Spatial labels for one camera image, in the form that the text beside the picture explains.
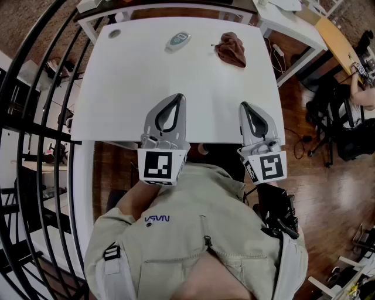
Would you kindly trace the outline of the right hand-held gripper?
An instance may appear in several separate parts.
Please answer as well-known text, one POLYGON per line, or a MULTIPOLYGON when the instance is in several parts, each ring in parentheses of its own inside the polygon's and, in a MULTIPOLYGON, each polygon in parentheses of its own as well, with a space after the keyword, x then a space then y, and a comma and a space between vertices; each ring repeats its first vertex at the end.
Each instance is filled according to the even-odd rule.
POLYGON ((274 119, 259 106, 248 102, 240 104, 239 118, 244 147, 237 152, 253 184, 285 179, 286 152, 281 150, 274 119))

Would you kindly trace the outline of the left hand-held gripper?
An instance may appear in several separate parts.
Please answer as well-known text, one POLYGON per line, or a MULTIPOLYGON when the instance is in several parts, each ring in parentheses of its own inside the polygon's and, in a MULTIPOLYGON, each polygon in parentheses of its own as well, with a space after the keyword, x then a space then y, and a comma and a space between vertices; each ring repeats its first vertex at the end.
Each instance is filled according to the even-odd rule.
POLYGON ((149 185, 175 186, 190 150, 185 136, 186 99, 177 93, 161 100, 146 116, 137 150, 139 179, 149 185), (157 138, 166 134, 183 142, 157 138))

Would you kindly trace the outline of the grey teal handheld device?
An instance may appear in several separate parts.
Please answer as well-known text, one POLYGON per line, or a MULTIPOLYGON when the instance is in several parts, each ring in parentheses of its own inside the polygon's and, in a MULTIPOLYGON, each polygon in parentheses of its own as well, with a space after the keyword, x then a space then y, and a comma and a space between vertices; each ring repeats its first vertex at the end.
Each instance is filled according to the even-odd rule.
POLYGON ((187 32, 177 33, 166 43, 165 51, 167 53, 174 53, 180 50, 189 43, 191 37, 191 34, 187 32))

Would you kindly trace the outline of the brown cloth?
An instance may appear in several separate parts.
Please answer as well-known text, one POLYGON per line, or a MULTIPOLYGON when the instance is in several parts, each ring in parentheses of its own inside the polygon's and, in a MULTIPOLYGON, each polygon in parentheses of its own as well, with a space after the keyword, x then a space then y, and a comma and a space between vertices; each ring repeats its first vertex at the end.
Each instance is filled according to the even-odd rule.
POLYGON ((214 50, 225 63, 239 68, 245 68, 247 65, 243 43, 234 32, 223 33, 214 50))

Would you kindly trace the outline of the person's left forearm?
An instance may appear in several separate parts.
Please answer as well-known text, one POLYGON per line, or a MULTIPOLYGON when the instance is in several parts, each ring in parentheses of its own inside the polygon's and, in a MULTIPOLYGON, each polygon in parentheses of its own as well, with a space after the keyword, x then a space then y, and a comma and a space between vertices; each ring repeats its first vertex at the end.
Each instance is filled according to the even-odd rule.
POLYGON ((161 185, 149 185, 138 181, 116 204, 120 212, 138 220, 158 196, 161 185))

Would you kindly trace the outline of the black office chair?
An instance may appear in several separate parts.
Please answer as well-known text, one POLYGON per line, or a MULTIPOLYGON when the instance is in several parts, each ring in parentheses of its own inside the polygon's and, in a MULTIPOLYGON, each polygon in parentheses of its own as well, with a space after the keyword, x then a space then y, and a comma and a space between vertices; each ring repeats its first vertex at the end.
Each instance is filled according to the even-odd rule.
POLYGON ((317 134, 324 134, 315 149, 308 151, 311 157, 325 144, 329 147, 326 168, 333 165, 333 146, 344 161, 351 161, 360 155, 375 153, 375 117, 366 118, 361 108, 362 119, 351 127, 352 116, 349 107, 350 84, 340 84, 335 78, 319 85, 312 101, 306 104, 306 120, 317 127, 317 134))

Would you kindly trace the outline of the black waist pack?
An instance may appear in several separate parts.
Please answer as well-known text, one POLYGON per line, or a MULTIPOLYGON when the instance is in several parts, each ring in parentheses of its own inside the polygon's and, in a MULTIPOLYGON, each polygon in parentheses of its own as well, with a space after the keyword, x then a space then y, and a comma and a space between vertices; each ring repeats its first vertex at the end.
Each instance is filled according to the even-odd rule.
POLYGON ((282 239, 287 234, 292 239, 299 237, 298 218, 295 215, 294 195, 288 195, 285 189, 260 183, 257 185, 258 203, 253 210, 262 219, 265 234, 282 239))

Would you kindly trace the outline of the white side table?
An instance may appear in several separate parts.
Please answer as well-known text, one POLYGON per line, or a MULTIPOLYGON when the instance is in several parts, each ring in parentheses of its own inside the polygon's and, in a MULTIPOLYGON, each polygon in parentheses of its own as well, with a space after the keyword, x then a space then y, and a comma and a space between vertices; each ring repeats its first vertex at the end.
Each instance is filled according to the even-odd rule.
POLYGON ((285 11, 271 3, 260 5, 258 0, 252 1, 258 13, 257 27, 265 38, 269 37, 272 31, 276 31, 308 47, 308 50, 277 79, 277 86, 281 87, 321 51, 328 48, 317 29, 293 12, 285 11))

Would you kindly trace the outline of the person's beige jacket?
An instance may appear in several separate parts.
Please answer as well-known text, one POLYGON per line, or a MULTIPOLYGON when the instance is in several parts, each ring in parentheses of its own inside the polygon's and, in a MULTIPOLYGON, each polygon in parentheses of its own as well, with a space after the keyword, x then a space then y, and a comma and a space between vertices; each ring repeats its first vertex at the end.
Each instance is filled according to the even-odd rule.
POLYGON ((293 300, 304 283, 303 237, 271 237, 243 203, 245 184, 189 163, 138 220, 117 202, 93 227, 84 259, 99 300, 293 300))

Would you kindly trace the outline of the yellow wooden desk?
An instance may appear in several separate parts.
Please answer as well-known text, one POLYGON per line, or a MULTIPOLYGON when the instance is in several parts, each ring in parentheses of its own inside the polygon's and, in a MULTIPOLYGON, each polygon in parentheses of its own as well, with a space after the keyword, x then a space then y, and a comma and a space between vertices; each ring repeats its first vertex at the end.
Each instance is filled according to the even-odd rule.
POLYGON ((315 28, 326 43, 327 48, 333 54, 333 57, 343 67, 344 71, 348 75, 351 75, 351 65, 359 63, 360 59, 346 37, 326 17, 321 17, 316 23, 315 28))

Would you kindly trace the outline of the white crumpled paper sheet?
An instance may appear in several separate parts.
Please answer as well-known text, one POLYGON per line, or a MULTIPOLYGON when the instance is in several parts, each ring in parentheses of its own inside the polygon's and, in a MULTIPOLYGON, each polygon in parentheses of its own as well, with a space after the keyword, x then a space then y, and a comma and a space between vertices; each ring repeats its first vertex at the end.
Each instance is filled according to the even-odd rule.
POLYGON ((300 0, 268 0, 269 3, 283 9, 284 11, 301 11, 302 5, 300 0))

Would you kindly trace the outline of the black metal railing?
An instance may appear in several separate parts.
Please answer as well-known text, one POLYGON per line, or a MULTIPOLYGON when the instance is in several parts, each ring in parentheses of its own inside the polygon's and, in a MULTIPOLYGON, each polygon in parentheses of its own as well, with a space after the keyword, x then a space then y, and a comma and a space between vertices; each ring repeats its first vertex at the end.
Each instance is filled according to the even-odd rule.
POLYGON ((47 124, 60 73, 78 33, 72 35, 60 59, 43 105, 41 121, 33 120, 38 101, 33 95, 36 86, 53 49, 78 13, 76 9, 63 20, 46 48, 21 113, 9 113, 22 63, 65 2, 53 0, 41 14, 0 85, 0 147, 5 130, 18 134, 15 185, 0 186, 0 275, 22 300, 90 300, 83 271, 73 267, 73 258, 83 261, 73 191, 74 153, 81 142, 63 132, 67 100, 63 101, 57 115, 57 128, 47 124))

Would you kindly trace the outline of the white metal shelf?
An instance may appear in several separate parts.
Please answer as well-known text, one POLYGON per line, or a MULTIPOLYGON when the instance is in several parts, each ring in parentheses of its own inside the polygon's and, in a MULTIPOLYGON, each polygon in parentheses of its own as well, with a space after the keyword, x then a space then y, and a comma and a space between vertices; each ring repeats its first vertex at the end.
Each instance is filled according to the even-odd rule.
POLYGON ((344 1, 345 0, 300 0, 300 2, 309 9, 326 18, 330 17, 344 1))

